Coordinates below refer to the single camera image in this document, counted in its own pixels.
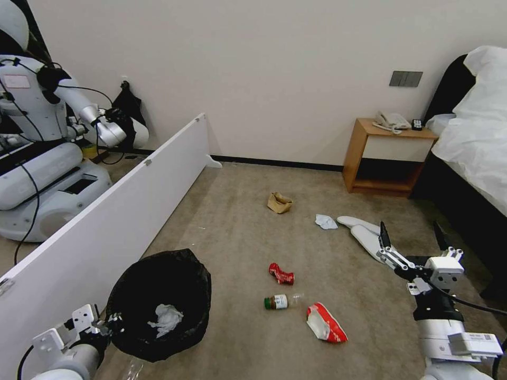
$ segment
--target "white partition board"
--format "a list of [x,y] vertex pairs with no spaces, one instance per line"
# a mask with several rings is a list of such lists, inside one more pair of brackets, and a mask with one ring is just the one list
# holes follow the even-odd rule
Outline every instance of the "white partition board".
[[[16,378],[34,336],[86,303],[100,310],[121,274],[148,248],[205,166],[207,119],[200,114],[0,280],[0,379]],[[32,352],[30,379],[43,366]]]

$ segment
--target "crumpled paper bag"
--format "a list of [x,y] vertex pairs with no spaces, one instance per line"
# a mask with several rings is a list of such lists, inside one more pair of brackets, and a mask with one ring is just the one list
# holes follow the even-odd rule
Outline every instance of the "crumpled paper bag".
[[279,192],[274,192],[269,195],[268,207],[277,214],[283,214],[289,211],[292,203],[292,199],[284,197]]

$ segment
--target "black cable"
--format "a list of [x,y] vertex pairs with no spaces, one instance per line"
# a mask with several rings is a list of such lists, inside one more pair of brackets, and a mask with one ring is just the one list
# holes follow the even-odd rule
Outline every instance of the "black cable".
[[[502,351],[505,352],[507,349],[507,338],[502,343]],[[493,380],[498,380],[498,369],[500,368],[500,360],[502,356],[497,356],[493,361],[493,367],[491,368],[491,377]]]
[[33,72],[34,74],[37,74],[37,72],[36,72],[36,71],[34,71],[34,70],[30,69],[28,66],[25,66],[23,63],[18,62],[17,60],[13,60],[13,59],[10,59],[10,58],[6,58],[6,59],[2,59],[2,60],[0,61],[0,64],[2,64],[2,63],[4,63],[4,62],[13,62],[13,63],[14,63],[14,66],[16,66],[16,65],[22,66],[22,67],[24,67],[25,69],[27,69],[28,71],[31,71],[31,72]]
[[492,314],[498,314],[498,315],[503,315],[503,316],[507,316],[507,311],[504,311],[504,310],[500,310],[500,309],[494,309],[494,308],[490,308],[488,306],[481,306],[481,305],[476,305],[475,303],[471,303],[471,302],[468,302],[468,301],[465,301],[465,300],[462,300],[460,298],[457,298],[457,297],[454,297],[454,296],[451,296],[449,293],[447,293],[446,291],[442,290],[441,288],[439,288],[438,286],[436,285],[433,285],[431,282],[428,281],[428,284],[430,284],[430,286],[439,291],[440,293],[442,293],[443,295],[445,295],[447,298],[450,298],[452,299],[454,302],[457,302],[457,303],[461,303],[462,305],[466,305],[466,306],[469,306],[471,308],[474,308],[474,309],[477,309],[477,310],[482,310],[482,311],[488,311]]
[[97,92],[103,96],[105,96],[107,98],[107,100],[109,100],[109,103],[111,103],[111,106],[112,106],[112,100],[110,97],[108,97],[106,94],[104,94],[102,91],[99,91],[99,90],[96,90],[96,89],[92,89],[92,88],[89,88],[89,87],[81,87],[81,86],[66,86],[66,85],[62,85],[62,84],[59,84],[58,87],[63,87],[63,88],[76,88],[76,89],[81,89],[81,90],[88,90],[88,91],[94,91],[94,92]]
[[61,136],[62,136],[62,138],[63,138],[63,131],[62,131],[62,127],[60,127],[60,122],[58,121],[58,114],[57,114],[57,109],[56,109],[56,108],[54,109],[54,118],[55,118],[55,120],[57,121],[58,130],[60,131],[60,135],[61,135]]
[[[11,155],[11,153],[8,151],[8,149],[5,148],[4,145],[1,142],[0,142],[0,146],[5,150],[5,152],[9,156]],[[35,219],[37,218],[37,214],[39,213],[39,207],[41,206],[41,194],[39,192],[39,188],[37,187],[37,183],[35,183],[35,180],[33,179],[33,177],[30,174],[30,172],[25,168],[25,166],[23,164],[20,164],[20,166],[25,171],[25,173],[27,174],[27,176],[30,178],[30,181],[32,181],[32,185],[35,188],[35,194],[37,196],[37,205],[35,207],[35,212],[33,213],[32,224],[30,224],[30,228],[25,233],[25,235],[23,236],[23,238],[18,242],[18,244],[16,246],[16,250],[14,251],[14,265],[17,265],[17,255],[18,255],[18,253],[20,251],[21,246],[25,242],[26,238],[28,237],[28,235],[30,235],[30,232],[32,232],[33,226],[35,224]]]
[[18,110],[19,112],[21,112],[21,114],[22,114],[22,115],[23,115],[23,116],[24,116],[24,117],[25,117],[25,118],[26,118],[26,119],[30,122],[30,124],[32,125],[32,127],[34,127],[34,128],[35,128],[35,130],[37,131],[37,133],[38,133],[38,134],[39,134],[39,136],[41,137],[41,141],[44,141],[44,138],[42,137],[42,134],[41,134],[41,132],[39,131],[39,129],[37,128],[37,126],[33,123],[32,119],[30,119],[30,118],[28,117],[28,115],[26,114],[26,112],[25,112],[25,111],[23,111],[23,110],[22,110],[22,109],[21,109],[21,108],[17,105],[17,103],[14,101],[14,97],[13,97],[13,96],[12,96],[12,94],[11,94],[11,93],[7,90],[7,88],[4,86],[4,84],[3,84],[3,82],[2,82],[1,80],[0,80],[0,85],[2,86],[2,88],[4,89],[4,91],[5,91],[6,93],[10,94],[10,95],[11,95],[11,97],[12,97],[12,99],[7,99],[7,100],[11,101],[11,102],[14,104],[14,106],[17,108],[17,110]]
[[25,360],[28,357],[28,355],[30,354],[30,352],[32,352],[32,350],[33,350],[33,345],[30,346],[30,348],[28,350],[26,350],[25,354],[21,358],[20,365],[17,368],[17,380],[22,380],[23,364],[25,364]]
[[123,157],[125,156],[125,152],[122,152],[121,153],[121,157],[118,158],[116,161],[112,162],[112,163],[108,163],[108,162],[105,162],[102,157],[100,156],[100,153],[99,153],[99,128],[97,127],[97,125],[95,124],[95,134],[97,135],[97,138],[95,140],[95,147],[97,149],[97,157],[99,158],[99,160],[103,163],[103,164],[106,164],[106,165],[114,165],[114,164],[117,164],[119,163]]

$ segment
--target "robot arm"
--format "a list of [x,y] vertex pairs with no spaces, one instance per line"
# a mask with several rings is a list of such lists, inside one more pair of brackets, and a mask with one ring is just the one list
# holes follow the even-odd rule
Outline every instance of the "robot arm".
[[426,357],[427,368],[423,380],[491,379],[469,363],[496,358],[503,350],[493,334],[465,331],[463,315],[454,307],[449,296],[463,275],[459,263],[461,249],[454,249],[445,239],[438,224],[435,235],[441,256],[420,257],[426,260],[416,265],[391,246],[386,226],[380,224],[380,250],[377,256],[399,277],[409,281],[408,291],[416,298],[414,320],[419,328],[419,342]]
[[120,144],[127,137],[126,133],[118,124],[102,116],[97,106],[79,89],[69,88],[78,86],[75,79],[64,78],[58,82],[54,94],[66,102],[82,120],[95,128],[98,138],[105,146],[111,148]]
[[[34,337],[34,350],[48,370],[33,380],[92,380],[104,359],[111,327],[118,319],[121,321],[114,316],[106,324],[99,320],[96,308],[88,304],[75,310],[65,324]],[[71,336],[72,330],[77,333],[76,339]]]

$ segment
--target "plastic bottle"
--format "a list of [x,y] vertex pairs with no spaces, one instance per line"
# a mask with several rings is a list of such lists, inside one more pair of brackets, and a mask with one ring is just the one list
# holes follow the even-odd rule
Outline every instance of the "plastic bottle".
[[264,307],[266,310],[287,309],[288,307],[294,307],[299,304],[303,296],[304,294],[302,293],[296,293],[292,296],[288,296],[286,294],[275,294],[272,297],[264,299]]

